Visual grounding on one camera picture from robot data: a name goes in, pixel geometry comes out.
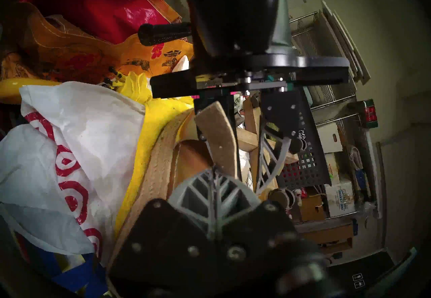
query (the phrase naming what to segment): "red fabric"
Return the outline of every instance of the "red fabric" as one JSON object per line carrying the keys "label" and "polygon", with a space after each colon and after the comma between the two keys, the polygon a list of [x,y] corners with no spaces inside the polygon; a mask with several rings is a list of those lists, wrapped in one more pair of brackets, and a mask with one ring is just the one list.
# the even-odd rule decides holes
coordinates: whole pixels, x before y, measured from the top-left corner
{"label": "red fabric", "polygon": [[30,263],[30,258],[28,257],[27,248],[25,247],[25,238],[18,232],[15,232],[15,236],[16,236],[16,241],[18,242],[18,246],[21,251],[22,257],[27,263]]}
{"label": "red fabric", "polygon": [[143,23],[169,24],[148,0],[20,0],[44,16],[62,15],[83,31],[119,44]]}

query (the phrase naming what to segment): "wooden board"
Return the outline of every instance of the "wooden board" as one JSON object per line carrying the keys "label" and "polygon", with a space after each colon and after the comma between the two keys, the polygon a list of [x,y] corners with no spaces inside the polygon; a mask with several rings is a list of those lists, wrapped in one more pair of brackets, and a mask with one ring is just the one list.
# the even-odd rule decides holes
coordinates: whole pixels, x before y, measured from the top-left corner
{"label": "wooden board", "polygon": [[[319,18],[316,20],[315,29],[316,37],[319,40],[318,44],[324,56],[342,56],[347,58],[334,30],[322,12],[319,13]],[[356,76],[356,73],[350,66],[349,72],[352,76]]]}
{"label": "wooden board", "polygon": [[208,141],[214,163],[224,174],[237,179],[237,143],[220,102],[207,106],[194,120]]}
{"label": "wooden board", "polygon": [[335,14],[336,14],[336,12],[334,11],[331,19],[334,20],[334,25],[340,30],[340,33],[343,36],[343,40],[346,42],[347,47],[349,48],[350,52],[353,52],[352,42],[350,41],[349,37],[347,36],[346,31],[344,30],[343,26],[340,23],[340,20],[337,18],[337,16]]}
{"label": "wooden board", "polygon": [[238,147],[240,150],[251,152],[258,147],[257,134],[237,127]]}
{"label": "wooden board", "polygon": [[322,0],[322,10],[326,16],[332,16],[332,11],[324,0]]}
{"label": "wooden board", "polygon": [[257,189],[257,163],[259,161],[259,149],[255,148],[250,154],[250,172],[251,172],[251,178],[253,180],[253,191],[256,192]]}
{"label": "wooden board", "polygon": [[352,37],[350,36],[349,32],[346,29],[346,26],[344,25],[343,21],[341,20],[341,18],[338,16],[337,12],[334,11],[334,16],[336,17],[336,19],[339,21],[341,27],[343,28],[344,32],[346,33],[347,37],[350,39],[352,45],[353,45],[353,55],[355,56],[358,65],[360,66],[361,70],[362,70],[362,79],[361,82],[364,85],[365,83],[367,83],[367,81],[369,79],[371,79],[370,74],[368,73],[368,70],[364,64],[364,61],[361,57],[361,54],[359,53],[358,47],[355,45],[355,42],[353,41]]}
{"label": "wooden board", "polygon": [[[238,138],[238,147],[240,150],[244,150],[246,152],[251,152],[254,149],[258,148],[259,146],[259,140],[257,139],[257,135],[254,133],[251,133],[250,131],[244,130],[242,128],[237,127],[237,138]],[[275,148],[275,142],[267,139],[268,144],[271,146],[272,149]],[[269,154],[264,152],[265,157],[267,160],[269,160]],[[294,163],[298,161],[298,155],[292,154],[288,152],[286,156],[286,163]]]}
{"label": "wooden board", "polygon": [[358,67],[352,56],[353,54],[352,43],[349,42],[348,38],[343,35],[342,28],[339,26],[339,23],[337,22],[337,19],[334,16],[326,18],[326,20],[328,20],[328,22],[330,23],[335,33],[335,36],[337,37],[337,40],[340,43],[340,46],[343,49],[344,54],[346,55],[346,58],[349,60],[350,68],[352,69],[354,76],[359,76],[361,78],[362,73],[358,74]]}
{"label": "wooden board", "polygon": [[245,118],[245,129],[259,135],[259,123],[260,123],[260,108],[253,108],[251,100],[247,98],[243,102],[244,118]]}
{"label": "wooden board", "polygon": [[168,190],[167,198],[179,184],[213,166],[205,142],[184,140],[177,144],[177,148],[177,160],[172,161],[173,167],[171,169],[175,175],[171,178],[172,187],[171,190]]}
{"label": "wooden board", "polygon": [[302,221],[324,220],[326,218],[322,208],[322,198],[318,195],[304,198],[299,210]]}
{"label": "wooden board", "polygon": [[337,241],[336,244],[331,244],[326,247],[321,247],[324,254],[341,252],[351,249],[353,246],[353,226],[352,224],[334,227],[331,229],[321,229],[320,231],[306,232],[302,237],[307,240],[312,240],[317,244],[324,244]]}

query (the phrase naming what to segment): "red flower print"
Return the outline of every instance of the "red flower print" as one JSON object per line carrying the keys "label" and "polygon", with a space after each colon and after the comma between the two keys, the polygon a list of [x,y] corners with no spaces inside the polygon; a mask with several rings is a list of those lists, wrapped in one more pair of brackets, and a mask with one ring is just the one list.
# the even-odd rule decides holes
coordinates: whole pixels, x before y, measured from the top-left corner
{"label": "red flower print", "polygon": [[[79,216],[76,218],[76,221],[78,222],[78,224],[81,225],[87,219],[87,206],[88,206],[88,191],[87,191],[87,189],[84,188],[83,186],[81,186],[81,184],[79,184],[76,181],[64,181],[64,182],[59,183],[58,186],[60,187],[61,190],[74,189],[78,193],[81,194],[81,196],[82,196],[81,212],[80,212]],[[71,201],[72,199],[69,198],[69,196],[66,196],[65,200],[67,202],[67,205],[69,206],[69,209],[71,211],[75,211],[77,208],[77,206],[75,206],[75,204],[74,204],[75,201],[77,202],[76,198],[74,201]]]}
{"label": "red flower print", "polygon": [[157,44],[157,45],[153,46],[153,48],[151,50],[151,53],[152,53],[151,59],[156,59],[162,55],[163,45],[165,45],[165,44],[161,43],[161,44]]}
{"label": "red flower print", "polygon": [[78,54],[64,63],[66,67],[72,66],[73,69],[83,69],[94,61],[94,54]]}

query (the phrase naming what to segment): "white wall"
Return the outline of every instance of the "white wall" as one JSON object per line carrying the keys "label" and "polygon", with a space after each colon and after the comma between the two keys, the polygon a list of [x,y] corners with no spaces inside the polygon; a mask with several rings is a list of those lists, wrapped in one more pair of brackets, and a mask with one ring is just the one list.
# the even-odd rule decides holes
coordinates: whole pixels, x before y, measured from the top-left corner
{"label": "white wall", "polygon": [[[290,8],[294,18],[321,8],[320,0],[306,1]],[[371,75],[364,86],[357,84],[357,97],[374,100],[379,127],[371,130],[372,141],[389,139],[412,122],[429,123],[431,26],[421,5],[416,0],[325,1],[347,27]],[[421,231],[429,225],[423,199],[429,199],[431,192],[425,177],[428,161],[422,151],[428,134],[422,132],[420,136],[408,133],[407,138],[385,147],[386,243],[398,259],[409,246],[421,243]],[[359,241],[346,256],[365,253],[373,240],[379,242],[378,225],[375,234],[368,230],[362,233],[360,230]]]}

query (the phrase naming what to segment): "robotic arm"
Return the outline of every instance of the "robotic arm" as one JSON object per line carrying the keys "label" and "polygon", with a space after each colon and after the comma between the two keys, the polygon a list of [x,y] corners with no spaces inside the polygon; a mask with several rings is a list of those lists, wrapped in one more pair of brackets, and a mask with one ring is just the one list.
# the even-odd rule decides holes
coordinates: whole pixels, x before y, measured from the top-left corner
{"label": "robotic arm", "polygon": [[[284,164],[290,141],[298,133],[295,106],[300,97],[297,91],[288,90],[292,86],[288,83],[346,82],[348,60],[298,56],[291,43],[287,0],[188,3],[191,23],[145,24],[139,30],[144,45],[193,36],[190,69],[153,77],[153,96],[199,95],[194,101],[196,114],[218,101],[236,137],[230,93],[260,90],[261,160],[253,177],[258,181],[258,194]],[[222,85],[201,88],[202,75],[221,79]],[[276,80],[266,81],[269,75]],[[266,122],[279,130],[268,129]],[[266,134],[277,140],[269,163],[263,162]],[[138,250],[132,247],[135,243]],[[183,182],[168,201],[154,199],[145,206],[109,279],[122,297],[343,294],[328,278],[319,248],[297,235],[279,204],[261,203],[249,188],[217,167]]]}

